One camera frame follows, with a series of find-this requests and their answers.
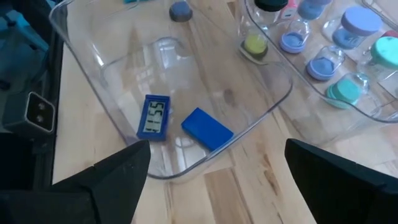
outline clear plastic tray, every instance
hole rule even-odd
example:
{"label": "clear plastic tray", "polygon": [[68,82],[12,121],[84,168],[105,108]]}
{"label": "clear plastic tray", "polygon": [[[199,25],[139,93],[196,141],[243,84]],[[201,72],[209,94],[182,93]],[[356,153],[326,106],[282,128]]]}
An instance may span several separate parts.
{"label": "clear plastic tray", "polygon": [[[149,175],[156,179],[206,167],[292,89],[292,71],[275,48],[268,52],[272,62],[263,66],[239,52],[226,4],[189,1],[193,17],[178,23],[170,20],[171,3],[68,0],[50,14],[126,144],[138,141],[145,95],[170,96],[167,140],[150,142]],[[197,107],[234,133],[211,153],[181,128]]]}
{"label": "clear plastic tray", "polygon": [[377,12],[390,27],[398,30],[396,5],[392,6],[391,2],[391,0],[361,0],[361,4]]}
{"label": "clear plastic tray", "polygon": [[[245,1],[246,9],[252,12],[252,7],[254,7],[252,0],[242,1]],[[398,75],[396,74],[391,79],[385,80],[384,83],[371,82],[371,90],[356,106],[340,100],[332,100],[324,94],[330,84],[335,83],[344,74],[356,71],[355,60],[385,31],[391,29],[386,21],[377,34],[366,39],[357,49],[346,51],[349,57],[330,81],[315,81],[305,71],[307,62],[314,58],[322,47],[333,45],[327,36],[321,35],[325,23],[337,21],[346,8],[358,4],[362,4],[362,2],[334,0],[321,18],[310,22],[312,34],[301,54],[289,54],[279,48],[280,36],[286,31],[289,21],[281,22],[269,28],[266,32],[270,39],[270,45],[278,48],[286,61],[295,69],[296,75],[293,75],[294,89],[280,105],[280,108],[292,134],[306,142],[324,145],[336,139],[352,136],[371,126],[398,123],[398,101],[392,91],[397,88],[398,84],[391,81],[397,78]],[[390,90],[386,88],[388,84],[392,85]],[[349,109],[334,108],[326,100],[345,104],[349,106]]]}

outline black cap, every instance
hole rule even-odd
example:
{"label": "black cap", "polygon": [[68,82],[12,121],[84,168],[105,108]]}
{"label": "black cap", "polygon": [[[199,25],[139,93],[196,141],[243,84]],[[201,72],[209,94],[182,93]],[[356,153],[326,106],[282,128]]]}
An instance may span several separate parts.
{"label": "black cap", "polygon": [[288,0],[254,0],[254,3],[264,11],[277,12],[287,5]]}

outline digital timer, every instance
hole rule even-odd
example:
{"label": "digital timer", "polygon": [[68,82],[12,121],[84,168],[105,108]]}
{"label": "digital timer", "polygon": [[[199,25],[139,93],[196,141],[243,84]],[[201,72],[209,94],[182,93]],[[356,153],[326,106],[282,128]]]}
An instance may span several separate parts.
{"label": "digital timer", "polygon": [[169,96],[146,95],[137,137],[152,141],[166,140],[169,108]]}

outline blue block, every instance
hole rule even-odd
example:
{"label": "blue block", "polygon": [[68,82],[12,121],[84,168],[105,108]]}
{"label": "blue block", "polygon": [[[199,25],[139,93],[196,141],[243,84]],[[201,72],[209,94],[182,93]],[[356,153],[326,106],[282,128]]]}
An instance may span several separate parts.
{"label": "blue block", "polygon": [[199,108],[185,118],[181,127],[211,152],[234,136],[232,131]]}

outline teal cap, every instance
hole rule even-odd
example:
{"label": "teal cap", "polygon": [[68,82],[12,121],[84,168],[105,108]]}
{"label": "teal cap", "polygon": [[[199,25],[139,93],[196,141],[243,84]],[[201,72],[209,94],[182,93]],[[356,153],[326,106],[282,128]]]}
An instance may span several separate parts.
{"label": "teal cap", "polygon": [[398,38],[381,37],[371,48],[373,61],[388,69],[398,70]]}
{"label": "teal cap", "polygon": [[[329,97],[329,98],[332,98],[332,99],[335,99],[335,100],[336,100],[337,98],[334,96],[333,90],[332,90],[333,87],[334,87],[334,84],[333,84],[333,85],[330,85],[330,86],[327,88],[327,90],[326,90],[326,96]],[[349,108],[350,108],[350,106],[347,105],[346,103],[342,103],[342,102],[339,102],[339,101],[326,100],[326,102],[329,103],[330,105],[335,106],[335,107],[340,108],[340,109],[349,109]],[[358,102],[358,100],[352,102],[351,104],[352,104],[352,105],[356,105],[357,102]]]}
{"label": "teal cap", "polygon": [[353,104],[361,96],[361,89],[351,80],[343,78],[333,85],[331,89],[338,100]]}

